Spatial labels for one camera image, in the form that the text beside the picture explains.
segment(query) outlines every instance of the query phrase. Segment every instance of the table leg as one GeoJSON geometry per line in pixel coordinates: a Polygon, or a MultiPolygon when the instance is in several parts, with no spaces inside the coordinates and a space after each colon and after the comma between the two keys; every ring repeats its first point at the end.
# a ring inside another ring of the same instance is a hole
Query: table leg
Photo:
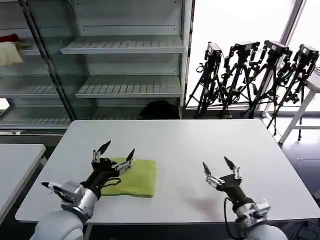
{"type": "Polygon", "coordinates": [[[282,135],[282,137],[279,140],[280,144],[283,144],[285,142],[285,140],[287,139],[287,137],[289,136],[289,134],[291,133],[292,129],[294,129],[294,127],[296,126],[298,120],[302,117],[302,115],[304,114],[307,106],[309,105],[309,103],[312,101],[312,99],[314,98],[316,92],[313,90],[310,90],[310,92],[308,93],[308,95],[306,96],[305,100],[303,101],[303,103],[301,104],[301,107],[299,108],[299,110],[296,112],[296,114],[294,115],[293,119],[291,120],[289,126],[286,128],[284,134],[282,135]]]}
{"type": "Polygon", "coordinates": [[[94,226],[93,224],[88,224],[86,226],[86,230],[85,230],[85,234],[83,236],[83,240],[89,240],[90,234],[91,234],[91,230],[92,230],[93,226],[94,226]]]}

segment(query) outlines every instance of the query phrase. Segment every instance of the camera tripod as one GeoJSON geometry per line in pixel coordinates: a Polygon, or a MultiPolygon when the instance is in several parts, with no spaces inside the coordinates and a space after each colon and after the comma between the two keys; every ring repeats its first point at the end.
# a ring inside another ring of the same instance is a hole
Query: camera tripod
{"type": "Polygon", "coordinates": [[[198,107],[196,109],[194,118],[201,117],[205,115],[208,106],[221,95],[223,95],[221,84],[218,78],[218,71],[221,63],[222,51],[217,44],[208,42],[207,50],[205,51],[204,60],[206,60],[203,65],[200,63],[200,66],[197,68],[198,73],[202,73],[199,81],[197,82],[194,90],[189,96],[185,107],[188,106],[191,99],[195,99],[198,102],[198,107]],[[200,99],[198,100],[194,94],[197,91],[199,85],[203,86],[200,99]]]}
{"type": "Polygon", "coordinates": [[[236,89],[236,86],[242,71],[244,71],[244,76],[245,76],[245,84],[246,84],[247,94],[248,94],[247,99],[249,101],[249,106],[250,107],[252,106],[253,103],[251,100],[251,93],[249,88],[249,84],[250,84],[249,75],[252,67],[248,69],[245,63],[247,62],[247,58],[251,56],[249,64],[251,64],[250,66],[253,66],[252,60],[255,58],[255,54],[258,50],[259,45],[260,45],[260,42],[258,41],[248,41],[243,43],[236,43],[234,46],[230,48],[229,55],[226,57],[224,61],[224,66],[223,66],[226,72],[222,75],[222,78],[223,78],[222,86],[223,86],[223,89],[225,89],[226,97],[222,100],[223,108],[220,115],[222,118],[231,118],[231,114],[229,113],[228,106],[230,106],[233,103],[233,99],[236,100],[240,96],[240,92],[238,89],[236,89]],[[238,54],[238,61],[233,65],[232,69],[230,69],[229,62],[230,62],[230,59],[234,56],[235,51],[237,51],[237,54],[238,54]],[[232,76],[234,71],[235,71],[234,78],[232,80],[231,86],[228,87],[229,91],[227,91],[228,79],[230,78],[230,76],[232,76]]]}
{"type": "MultiPolygon", "coordinates": [[[[256,93],[256,96],[254,98],[252,107],[249,108],[246,112],[250,111],[249,118],[254,118],[254,113],[256,107],[259,105],[260,100],[266,98],[266,96],[263,94],[263,90],[265,89],[265,85],[267,82],[267,78],[269,74],[272,73],[273,75],[273,82],[276,82],[277,79],[277,61],[283,56],[283,55],[291,55],[291,51],[289,50],[289,47],[276,42],[276,41],[264,41],[264,48],[269,49],[268,51],[268,58],[266,60],[266,63],[261,67],[261,69],[256,73],[256,75],[260,74],[262,70],[266,69],[263,79],[261,81],[261,85],[256,93]]],[[[272,101],[276,101],[276,96],[273,96],[274,99],[271,99],[272,101]]]]}
{"type": "MultiPolygon", "coordinates": [[[[319,51],[317,51],[316,49],[310,46],[301,44],[300,49],[296,53],[296,56],[294,58],[297,58],[296,61],[298,60],[295,73],[293,75],[293,78],[289,86],[286,88],[285,94],[281,102],[279,103],[278,108],[273,113],[272,119],[269,122],[267,129],[270,127],[273,120],[274,120],[274,128],[276,129],[276,118],[280,108],[284,105],[285,102],[288,102],[288,101],[292,101],[294,104],[297,103],[299,101],[298,93],[300,92],[301,92],[301,103],[303,103],[304,95],[305,95],[306,80],[310,77],[311,73],[314,71],[316,67],[316,61],[319,58],[319,51]],[[299,84],[295,89],[295,91],[292,93],[291,89],[296,83],[299,83],[299,84]]],[[[299,129],[298,141],[300,139],[301,139],[301,129],[299,129]]]]}

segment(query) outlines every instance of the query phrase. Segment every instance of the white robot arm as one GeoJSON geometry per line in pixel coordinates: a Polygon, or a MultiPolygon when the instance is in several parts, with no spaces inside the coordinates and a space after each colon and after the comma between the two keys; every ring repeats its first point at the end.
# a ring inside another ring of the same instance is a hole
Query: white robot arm
{"type": "Polygon", "coordinates": [[[275,226],[267,225],[267,215],[271,206],[265,199],[260,202],[255,202],[247,197],[240,188],[242,176],[240,167],[236,167],[232,161],[224,157],[232,174],[216,177],[213,176],[203,162],[204,173],[207,183],[220,192],[225,192],[228,197],[224,200],[224,223],[226,230],[231,239],[235,240],[288,240],[284,232],[275,226]],[[241,228],[240,237],[232,236],[227,221],[226,203],[231,201],[232,210],[236,214],[236,222],[241,228]]]}
{"type": "Polygon", "coordinates": [[[122,163],[101,157],[111,141],[93,151],[93,172],[81,183],[68,181],[64,184],[42,182],[41,184],[62,199],[63,210],[51,212],[41,219],[35,227],[31,240],[82,240],[83,224],[94,214],[96,202],[101,197],[102,188],[117,185],[119,176],[132,167],[135,149],[122,163]]]}

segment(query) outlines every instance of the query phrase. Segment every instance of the black cable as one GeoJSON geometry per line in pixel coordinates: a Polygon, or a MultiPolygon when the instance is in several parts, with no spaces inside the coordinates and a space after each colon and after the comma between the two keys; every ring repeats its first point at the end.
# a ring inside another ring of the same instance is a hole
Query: black cable
{"type": "Polygon", "coordinates": [[[301,231],[301,229],[302,229],[302,227],[305,225],[305,223],[303,222],[302,223],[302,225],[301,225],[301,227],[299,228],[299,230],[296,232],[296,234],[295,234],[295,230],[293,229],[293,233],[292,233],[292,235],[291,235],[291,237],[290,237],[290,240],[295,240],[295,238],[298,236],[298,234],[299,234],[299,232],[301,231]]]}
{"type": "Polygon", "coordinates": [[[314,232],[314,233],[315,233],[315,238],[314,238],[314,239],[308,239],[308,238],[306,238],[306,237],[304,237],[304,236],[298,236],[298,237],[299,237],[299,238],[302,238],[302,239],[306,239],[306,240],[318,240],[318,239],[319,239],[319,234],[318,234],[315,230],[310,229],[310,228],[307,228],[306,230],[307,230],[307,231],[314,232]]]}
{"type": "Polygon", "coordinates": [[[234,237],[232,234],[231,234],[231,231],[230,231],[230,228],[229,228],[229,225],[228,225],[228,220],[227,220],[227,200],[229,200],[231,202],[231,199],[226,197],[224,199],[224,203],[223,203],[223,212],[224,212],[224,225],[225,225],[225,228],[226,228],[226,232],[228,233],[229,237],[231,239],[234,239],[234,240],[244,240],[245,238],[244,237],[234,237]]]}
{"type": "Polygon", "coordinates": [[[299,236],[299,235],[298,235],[299,232],[302,230],[303,226],[304,226],[304,227],[308,227],[309,224],[312,224],[312,225],[320,228],[320,225],[319,225],[319,224],[315,224],[315,223],[310,222],[310,221],[299,221],[299,222],[294,223],[293,225],[299,224],[299,223],[302,223],[302,225],[300,226],[300,228],[298,229],[298,231],[296,232],[296,234],[295,234],[295,229],[293,228],[293,232],[292,232],[292,235],[291,235],[291,237],[290,237],[289,240],[295,240],[295,239],[298,239],[298,238],[305,239],[305,240],[317,240],[317,239],[319,238],[319,234],[318,234],[315,230],[310,229],[310,228],[307,228],[306,230],[307,230],[307,231],[312,231],[312,232],[314,232],[314,234],[315,234],[315,236],[316,236],[315,239],[308,239],[308,238],[306,238],[306,237],[303,237],[303,236],[299,236]]]}
{"type": "Polygon", "coordinates": [[[222,51],[221,51],[221,54],[222,54],[223,60],[226,61],[225,55],[222,51]]]}
{"type": "Polygon", "coordinates": [[[106,184],[102,188],[106,188],[106,187],[109,187],[109,186],[115,186],[115,185],[118,185],[119,183],[121,183],[121,178],[119,178],[119,177],[111,177],[106,182],[109,182],[109,181],[112,181],[112,180],[117,180],[117,182],[106,184]]]}

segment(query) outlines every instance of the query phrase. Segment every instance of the metal frame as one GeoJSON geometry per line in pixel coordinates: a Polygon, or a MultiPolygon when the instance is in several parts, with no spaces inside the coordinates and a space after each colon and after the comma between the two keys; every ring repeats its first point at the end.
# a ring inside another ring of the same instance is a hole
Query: metal frame
{"type": "Polygon", "coordinates": [[[310,89],[310,92],[308,93],[308,95],[304,99],[303,103],[301,104],[301,107],[296,112],[296,114],[294,115],[293,119],[291,120],[289,126],[287,127],[284,134],[280,138],[280,140],[279,140],[280,144],[283,144],[285,142],[285,140],[287,139],[287,137],[289,136],[289,134],[291,133],[291,131],[293,129],[320,129],[320,126],[296,125],[297,122],[299,121],[299,119],[304,114],[309,103],[312,101],[312,99],[314,98],[316,93],[319,93],[319,92],[320,92],[319,90],[317,91],[315,89],[310,89]]]}
{"type": "Polygon", "coordinates": [[[42,38],[42,35],[40,33],[40,30],[38,29],[36,23],[35,23],[35,18],[32,14],[30,5],[28,0],[18,0],[20,6],[22,7],[22,12],[25,16],[25,20],[30,28],[30,31],[32,33],[32,36],[35,40],[35,43],[39,49],[41,57],[44,59],[48,66],[48,72],[49,75],[51,76],[51,79],[53,81],[53,84],[56,87],[57,93],[62,101],[62,104],[70,118],[71,121],[75,120],[75,114],[72,109],[72,106],[69,104],[69,101],[66,97],[65,91],[62,88],[61,81],[59,79],[59,76],[57,74],[56,68],[54,66],[54,63],[51,59],[51,56],[48,54],[48,50],[46,49],[46,46],[44,44],[44,40],[42,38]]]}

